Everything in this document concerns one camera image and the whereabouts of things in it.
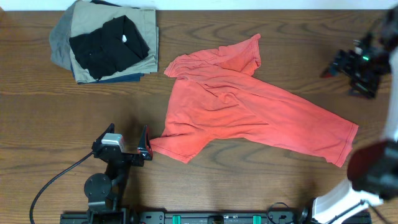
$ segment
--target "green connector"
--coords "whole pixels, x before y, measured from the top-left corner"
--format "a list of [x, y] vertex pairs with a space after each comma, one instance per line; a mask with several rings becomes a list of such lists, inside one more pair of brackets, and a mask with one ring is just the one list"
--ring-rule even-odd
[[261, 224], [261, 216], [253, 215], [253, 224]]
[[173, 215], [173, 224], [181, 224], [181, 216]]

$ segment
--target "clothing pile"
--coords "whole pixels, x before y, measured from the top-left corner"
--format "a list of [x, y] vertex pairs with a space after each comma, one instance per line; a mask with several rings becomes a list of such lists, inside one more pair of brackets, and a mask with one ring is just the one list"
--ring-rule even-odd
[[51, 31], [50, 45], [52, 62], [77, 83], [138, 82], [158, 69], [155, 9], [77, 1]]

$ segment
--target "black shirt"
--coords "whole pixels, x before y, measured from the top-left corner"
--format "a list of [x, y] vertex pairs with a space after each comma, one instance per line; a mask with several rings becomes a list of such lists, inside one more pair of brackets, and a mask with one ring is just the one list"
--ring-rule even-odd
[[96, 80], [140, 62], [149, 51], [127, 16], [113, 18], [89, 34], [71, 37], [69, 43], [77, 62]]

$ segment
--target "white wall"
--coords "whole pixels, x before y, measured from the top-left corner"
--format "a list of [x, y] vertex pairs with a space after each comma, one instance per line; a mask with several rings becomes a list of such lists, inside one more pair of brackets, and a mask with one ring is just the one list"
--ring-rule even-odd
[[[0, 0], [5, 11], [65, 10], [74, 0]], [[158, 10], [389, 9], [398, 0], [108, 0]]]

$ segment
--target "wooden table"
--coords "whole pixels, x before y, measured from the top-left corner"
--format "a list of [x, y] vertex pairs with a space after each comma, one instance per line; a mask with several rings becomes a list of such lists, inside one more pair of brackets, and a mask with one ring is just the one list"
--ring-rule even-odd
[[[390, 77], [375, 100], [348, 96], [345, 76], [318, 77], [382, 11], [160, 11], [159, 73], [107, 85], [77, 85], [71, 72], [50, 61], [49, 33], [61, 15], [6, 12], [0, 21], [0, 223], [28, 223], [36, 193], [89, 153], [110, 123], [131, 151], [143, 125], [160, 136], [174, 84], [163, 71], [175, 57], [257, 33], [262, 66], [254, 76], [358, 123], [354, 150], [376, 141], [384, 126]], [[54, 182], [36, 205], [36, 223], [85, 211], [84, 183], [105, 167], [91, 157]], [[339, 169], [244, 139], [217, 140], [188, 165], [155, 153], [152, 162], [131, 170], [124, 203], [168, 211], [266, 210], [274, 202], [299, 207], [327, 193], [346, 168], [347, 162]], [[396, 200], [379, 207], [392, 222], [398, 222], [396, 208]]]

